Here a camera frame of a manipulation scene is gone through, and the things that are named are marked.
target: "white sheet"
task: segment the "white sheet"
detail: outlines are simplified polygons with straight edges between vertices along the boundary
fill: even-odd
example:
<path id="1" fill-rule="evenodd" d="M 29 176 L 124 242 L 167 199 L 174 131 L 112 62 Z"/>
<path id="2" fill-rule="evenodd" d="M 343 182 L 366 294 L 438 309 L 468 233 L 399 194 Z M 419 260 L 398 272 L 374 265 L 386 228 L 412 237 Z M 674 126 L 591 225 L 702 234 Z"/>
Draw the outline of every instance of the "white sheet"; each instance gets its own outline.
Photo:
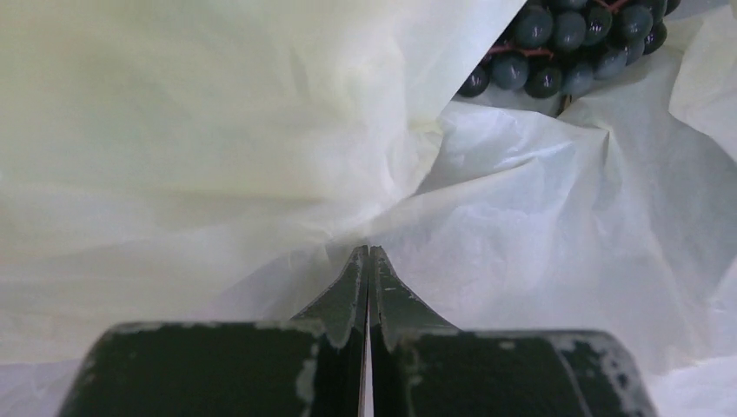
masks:
<path id="1" fill-rule="evenodd" d="M 733 409 L 668 376 L 737 354 L 734 142 L 674 110 L 732 82 L 692 61 L 728 9 L 560 120 L 451 103 L 438 149 L 521 2 L 321 3 L 0 5 L 0 415 L 50 415 L 111 323 L 289 317 L 366 239 L 455 324 L 604 329 L 663 415 Z"/>

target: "black metal part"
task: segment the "black metal part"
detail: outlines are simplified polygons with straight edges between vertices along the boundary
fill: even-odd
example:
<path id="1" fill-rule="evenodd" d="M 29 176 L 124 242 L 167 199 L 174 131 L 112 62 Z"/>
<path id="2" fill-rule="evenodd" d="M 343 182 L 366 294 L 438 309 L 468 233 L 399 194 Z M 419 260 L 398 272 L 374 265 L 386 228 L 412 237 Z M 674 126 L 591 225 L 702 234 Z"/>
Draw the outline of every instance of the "black metal part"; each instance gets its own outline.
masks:
<path id="1" fill-rule="evenodd" d="M 366 247 L 291 321 L 111 329 L 59 415 L 361 415 L 369 335 L 377 416 L 655 416 L 611 336 L 462 332 Z"/>

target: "dark grape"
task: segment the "dark grape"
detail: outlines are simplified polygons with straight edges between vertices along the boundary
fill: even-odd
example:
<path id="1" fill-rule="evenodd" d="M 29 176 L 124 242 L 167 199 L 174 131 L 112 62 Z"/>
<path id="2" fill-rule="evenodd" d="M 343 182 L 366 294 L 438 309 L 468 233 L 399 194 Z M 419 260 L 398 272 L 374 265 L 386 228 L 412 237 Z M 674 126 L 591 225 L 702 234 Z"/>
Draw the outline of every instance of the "dark grape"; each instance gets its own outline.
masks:
<path id="1" fill-rule="evenodd" d="M 491 78 L 500 89 L 521 89 L 529 76 L 529 61 L 519 52 L 504 52 L 490 64 Z"/>
<path id="2" fill-rule="evenodd" d="M 513 24 L 515 43 L 521 48 L 540 48 L 553 35 L 553 16 L 541 6 L 526 6 Z"/>
<path id="3" fill-rule="evenodd" d="M 653 28 L 653 15 L 645 6 L 629 6 L 617 15 L 616 26 L 619 35 L 626 41 L 643 39 Z"/>
<path id="4" fill-rule="evenodd" d="M 533 98 L 549 98 L 561 91 L 563 73 L 554 63 L 536 65 L 525 83 L 525 92 Z"/>
<path id="5" fill-rule="evenodd" d="M 627 52 L 616 48 L 606 48 L 594 62 L 594 78 L 607 80 L 618 76 L 627 66 Z"/>
<path id="6" fill-rule="evenodd" d="M 665 23 L 660 22 L 653 26 L 650 33 L 645 36 L 645 52 L 643 54 L 650 55 L 658 50 L 666 42 L 666 38 L 667 28 Z"/>
<path id="7" fill-rule="evenodd" d="M 645 39 L 632 41 L 625 45 L 624 51 L 627 52 L 627 66 L 632 65 L 635 61 L 642 58 L 645 53 Z"/>
<path id="8" fill-rule="evenodd" d="M 588 61 L 579 61 L 568 68 L 563 76 L 561 91 L 571 96 L 580 96 L 594 85 L 594 67 Z"/>
<path id="9" fill-rule="evenodd" d="M 667 0 L 637 0 L 637 4 L 650 12 L 653 23 L 660 23 L 666 15 Z"/>
<path id="10" fill-rule="evenodd" d="M 577 49 L 586 37 L 586 19 L 575 11 L 567 11 L 555 17 L 553 45 L 557 50 L 570 52 Z"/>
<path id="11" fill-rule="evenodd" d="M 586 14 L 586 37 L 584 45 L 594 45 L 604 40 L 612 29 L 612 12 L 603 7 L 592 7 Z"/>
<path id="12" fill-rule="evenodd" d="M 681 0 L 667 0 L 666 16 L 673 13 L 673 10 L 678 9 L 681 5 Z"/>
<path id="13" fill-rule="evenodd" d="M 557 10 L 581 10 L 587 0 L 550 0 L 550 6 Z"/>
<path id="14" fill-rule="evenodd" d="M 466 82 L 458 89 L 458 95 L 463 97 L 476 97 L 483 93 L 488 87 L 488 74 L 482 67 L 476 67 Z"/>

